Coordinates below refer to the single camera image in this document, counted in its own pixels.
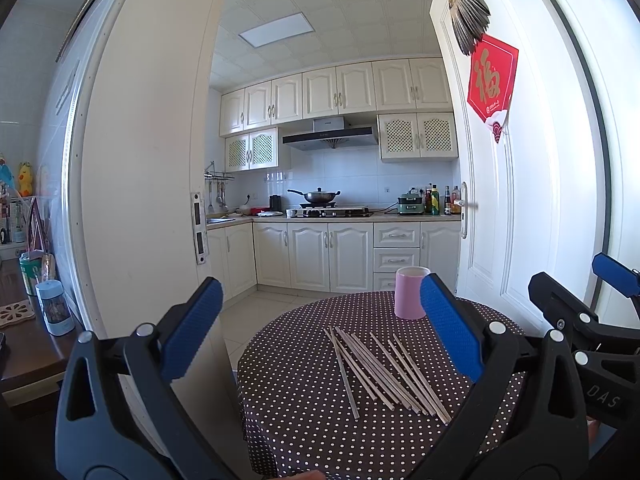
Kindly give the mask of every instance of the polka dot tablecloth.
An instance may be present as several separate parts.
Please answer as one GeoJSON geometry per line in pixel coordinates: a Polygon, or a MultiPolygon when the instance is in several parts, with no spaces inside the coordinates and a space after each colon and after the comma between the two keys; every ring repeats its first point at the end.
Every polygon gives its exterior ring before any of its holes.
{"type": "MultiPolygon", "coordinates": [[[[522,333],[502,314],[473,305],[485,319],[522,333]]],[[[389,371],[392,365],[369,332],[385,346],[395,333],[452,416],[471,388],[427,317],[395,316],[393,292],[348,294],[300,306],[258,332],[239,361],[242,424],[252,467],[268,478],[319,469],[335,479],[402,479],[445,427],[436,416],[402,405],[391,411],[374,402],[345,364],[360,412],[355,421],[334,348],[322,330],[329,326],[355,333],[389,371]]],[[[500,442],[521,384],[522,374],[515,374],[480,452],[500,442]]]]}

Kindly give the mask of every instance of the yellow plush toy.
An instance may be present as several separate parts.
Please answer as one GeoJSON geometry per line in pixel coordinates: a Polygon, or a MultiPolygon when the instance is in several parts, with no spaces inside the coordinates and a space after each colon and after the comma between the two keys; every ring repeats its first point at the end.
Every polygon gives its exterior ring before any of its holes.
{"type": "Polygon", "coordinates": [[[31,164],[28,162],[20,163],[18,192],[20,196],[31,196],[33,194],[33,173],[31,173],[31,164]]]}

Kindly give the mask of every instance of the drawer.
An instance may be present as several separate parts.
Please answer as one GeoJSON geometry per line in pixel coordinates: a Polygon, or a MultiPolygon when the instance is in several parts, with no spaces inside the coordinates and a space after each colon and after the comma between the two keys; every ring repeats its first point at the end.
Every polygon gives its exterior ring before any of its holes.
{"type": "Polygon", "coordinates": [[[395,272],[373,273],[373,291],[379,292],[380,290],[396,290],[395,272]]]}
{"type": "Polygon", "coordinates": [[[373,249],[373,272],[396,272],[401,267],[420,265],[418,248],[375,248],[373,249]]]}
{"type": "Polygon", "coordinates": [[[420,247],[420,222],[374,222],[374,247],[420,247]]]}

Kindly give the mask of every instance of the wooden desk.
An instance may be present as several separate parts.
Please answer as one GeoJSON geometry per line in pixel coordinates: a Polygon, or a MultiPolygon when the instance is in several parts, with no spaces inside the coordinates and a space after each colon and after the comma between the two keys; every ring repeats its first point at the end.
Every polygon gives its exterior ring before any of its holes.
{"type": "Polygon", "coordinates": [[[0,393],[59,375],[82,330],[76,320],[76,330],[63,336],[52,336],[42,319],[37,298],[30,298],[24,290],[18,260],[0,264],[0,305],[29,298],[34,319],[4,327],[7,348],[0,356],[0,393]]]}

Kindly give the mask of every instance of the blue textured pad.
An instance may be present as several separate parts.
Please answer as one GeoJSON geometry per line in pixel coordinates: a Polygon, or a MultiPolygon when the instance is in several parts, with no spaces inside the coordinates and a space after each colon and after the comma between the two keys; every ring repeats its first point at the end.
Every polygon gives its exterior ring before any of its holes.
{"type": "Polygon", "coordinates": [[[596,254],[591,268],[596,276],[601,277],[626,298],[640,296],[638,277],[613,258],[604,253],[596,254]]]}
{"type": "Polygon", "coordinates": [[[171,382],[183,377],[222,309],[222,286],[212,280],[182,322],[162,345],[161,377],[171,382]]]}
{"type": "Polygon", "coordinates": [[[475,383],[483,370],[480,342],[430,275],[420,284],[420,302],[458,372],[475,383]]]}

